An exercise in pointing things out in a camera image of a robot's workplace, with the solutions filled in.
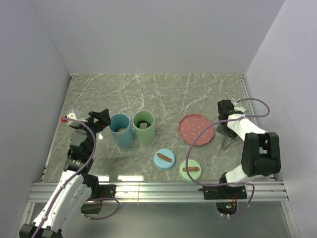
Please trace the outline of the blue lid with handle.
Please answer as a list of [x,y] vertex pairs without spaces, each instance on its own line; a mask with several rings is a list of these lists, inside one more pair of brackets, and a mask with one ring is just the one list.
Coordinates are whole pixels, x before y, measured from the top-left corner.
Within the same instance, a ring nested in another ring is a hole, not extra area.
[[168,171],[174,167],[176,157],[171,150],[162,148],[155,152],[153,162],[156,168]]

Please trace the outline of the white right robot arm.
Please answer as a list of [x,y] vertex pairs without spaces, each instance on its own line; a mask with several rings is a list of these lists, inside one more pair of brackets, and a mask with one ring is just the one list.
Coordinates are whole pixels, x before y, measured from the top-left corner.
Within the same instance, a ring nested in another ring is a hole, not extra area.
[[221,123],[216,131],[234,140],[243,141],[241,164],[224,173],[219,179],[219,194],[230,198],[240,183],[277,174],[281,170],[279,136],[275,132],[267,132],[249,120],[251,115],[245,114],[245,108],[231,100],[217,103],[218,119]]

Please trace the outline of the yellow sushi roll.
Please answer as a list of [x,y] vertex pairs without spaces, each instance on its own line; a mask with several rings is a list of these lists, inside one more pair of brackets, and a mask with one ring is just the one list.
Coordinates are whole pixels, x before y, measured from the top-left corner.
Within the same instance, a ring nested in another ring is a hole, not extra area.
[[147,121],[145,121],[145,120],[141,120],[141,121],[139,121],[139,123],[138,123],[138,128],[139,129],[146,129],[146,128],[148,128],[148,122]]

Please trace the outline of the cream steamed bun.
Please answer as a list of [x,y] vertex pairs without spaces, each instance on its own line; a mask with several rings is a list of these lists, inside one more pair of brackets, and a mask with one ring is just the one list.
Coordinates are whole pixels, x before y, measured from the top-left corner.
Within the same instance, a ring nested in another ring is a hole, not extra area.
[[120,127],[120,128],[118,128],[117,129],[117,132],[122,132],[122,131],[124,131],[126,128],[124,128],[124,127]]

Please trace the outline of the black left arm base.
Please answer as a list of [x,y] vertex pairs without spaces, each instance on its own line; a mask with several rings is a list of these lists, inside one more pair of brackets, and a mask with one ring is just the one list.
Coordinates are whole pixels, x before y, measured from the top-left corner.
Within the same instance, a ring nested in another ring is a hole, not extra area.
[[115,198],[115,193],[115,184],[98,184],[92,189],[92,195],[90,198]]

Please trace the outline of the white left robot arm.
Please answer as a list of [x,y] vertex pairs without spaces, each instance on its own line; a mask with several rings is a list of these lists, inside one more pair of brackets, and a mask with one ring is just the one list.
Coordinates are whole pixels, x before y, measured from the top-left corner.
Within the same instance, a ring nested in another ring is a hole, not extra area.
[[102,208],[103,201],[118,202],[116,186],[100,184],[97,176],[89,174],[97,146],[97,134],[111,124],[109,110],[89,112],[81,118],[75,111],[60,119],[74,129],[67,159],[59,182],[40,214],[30,224],[23,224],[21,238],[61,238],[66,223],[81,211],[90,218]]

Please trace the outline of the green lid with handle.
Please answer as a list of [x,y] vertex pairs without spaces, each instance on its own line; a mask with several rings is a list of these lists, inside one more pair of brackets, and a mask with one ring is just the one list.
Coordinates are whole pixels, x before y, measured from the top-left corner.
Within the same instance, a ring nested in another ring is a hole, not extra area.
[[[179,166],[179,175],[184,181],[192,182],[192,180],[189,178],[189,176],[188,176],[188,174],[186,172],[185,165],[186,165],[186,161],[183,161],[180,164],[180,166]],[[201,175],[202,175],[202,167],[195,160],[191,160],[191,159],[188,160],[188,171],[189,171],[189,174],[191,175],[191,177],[194,180],[198,180],[201,177]]]

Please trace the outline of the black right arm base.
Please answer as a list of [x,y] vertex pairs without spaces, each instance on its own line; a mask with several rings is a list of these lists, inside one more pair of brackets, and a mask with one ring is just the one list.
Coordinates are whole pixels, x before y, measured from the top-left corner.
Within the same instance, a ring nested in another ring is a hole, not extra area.
[[231,200],[235,199],[246,199],[247,192],[244,185],[239,184],[237,186],[203,186],[198,191],[203,193],[204,200]]

